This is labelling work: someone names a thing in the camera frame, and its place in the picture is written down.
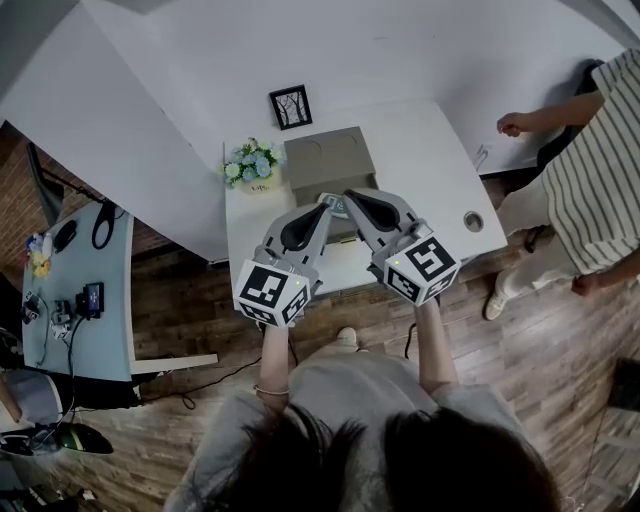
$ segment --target box lid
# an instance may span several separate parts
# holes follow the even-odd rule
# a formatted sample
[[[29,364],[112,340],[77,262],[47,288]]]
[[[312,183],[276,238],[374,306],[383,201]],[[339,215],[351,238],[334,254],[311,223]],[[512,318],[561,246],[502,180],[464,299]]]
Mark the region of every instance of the box lid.
[[[288,140],[284,147],[287,177],[294,191],[376,172],[358,126]]]

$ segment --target gray shirt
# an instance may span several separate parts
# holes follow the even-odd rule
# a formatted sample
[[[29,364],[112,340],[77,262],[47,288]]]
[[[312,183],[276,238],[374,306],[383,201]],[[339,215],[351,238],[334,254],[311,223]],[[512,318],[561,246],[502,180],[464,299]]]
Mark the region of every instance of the gray shirt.
[[[431,396],[418,383],[417,367],[398,357],[359,352],[310,359],[290,376],[291,402],[307,409],[334,431],[346,421],[367,427],[353,458],[342,510],[390,510],[380,475],[384,466],[380,434],[387,418],[398,413],[433,412],[439,406],[498,425],[522,435],[506,402],[487,386],[448,385]],[[254,395],[237,392],[224,403],[200,443],[182,483],[165,504],[166,511],[196,511],[199,496],[207,496],[229,477],[248,447],[242,430],[259,423],[265,406]]]

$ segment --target human hand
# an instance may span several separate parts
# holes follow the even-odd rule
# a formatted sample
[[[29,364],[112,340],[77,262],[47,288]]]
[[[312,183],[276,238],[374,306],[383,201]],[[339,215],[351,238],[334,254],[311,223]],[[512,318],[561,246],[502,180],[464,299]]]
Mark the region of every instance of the human hand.
[[[531,114],[511,112],[498,120],[498,133],[509,137],[518,137],[522,132],[535,130],[534,119]]]
[[[571,283],[571,291],[577,293],[581,297],[588,297],[602,288],[600,274],[588,274],[586,276],[578,276],[573,278]]]

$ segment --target bracelet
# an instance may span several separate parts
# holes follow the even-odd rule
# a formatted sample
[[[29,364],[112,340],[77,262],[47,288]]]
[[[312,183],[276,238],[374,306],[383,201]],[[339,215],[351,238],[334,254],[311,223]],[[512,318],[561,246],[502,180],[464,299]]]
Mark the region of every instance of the bracelet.
[[[265,395],[271,396],[284,396],[289,394],[288,389],[286,391],[265,391],[264,389],[260,389],[257,384],[253,386],[253,389],[255,389],[256,391],[260,391],[260,393],[264,393]]]

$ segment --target white table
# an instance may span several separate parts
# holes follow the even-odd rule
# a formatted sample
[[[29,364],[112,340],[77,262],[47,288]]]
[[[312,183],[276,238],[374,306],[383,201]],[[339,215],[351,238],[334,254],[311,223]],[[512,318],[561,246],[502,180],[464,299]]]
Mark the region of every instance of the white table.
[[[359,126],[376,169],[380,190],[403,197],[436,232],[443,245],[463,260],[504,247],[507,241],[491,201],[471,161],[440,108],[430,100],[383,103],[314,116],[313,124],[260,133],[248,130],[225,140],[228,153],[247,137],[283,144],[341,128]],[[245,259],[252,259],[257,245],[278,216],[296,207],[288,183],[259,195],[241,187],[226,191],[227,236],[231,283],[235,283]],[[484,228],[469,231],[466,213],[480,214]],[[358,240],[327,245],[317,266],[328,293],[373,283],[366,268],[371,250]]]
[[[51,257],[51,272],[46,278],[34,277],[29,267],[24,273],[23,300],[27,292],[32,291],[47,303],[49,313],[53,313],[55,309],[55,300],[67,300],[73,308],[76,294],[81,293],[85,285],[104,283],[105,310],[102,317],[83,321],[76,333],[73,343],[74,375],[130,381],[135,374],[217,363],[216,354],[172,359],[136,359],[131,324],[133,217],[124,213],[117,219],[109,244],[98,251],[91,244],[91,234],[100,208],[101,205],[97,203],[88,204],[49,230],[55,237],[69,220],[78,223],[77,236],[62,252]],[[103,240],[101,230],[106,231],[106,226],[104,224],[98,231],[98,240]],[[36,367],[42,359],[47,330],[47,357],[40,368],[68,374],[67,346],[62,340],[53,338],[49,329],[49,317],[42,306],[39,318],[22,326],[25,365]]]

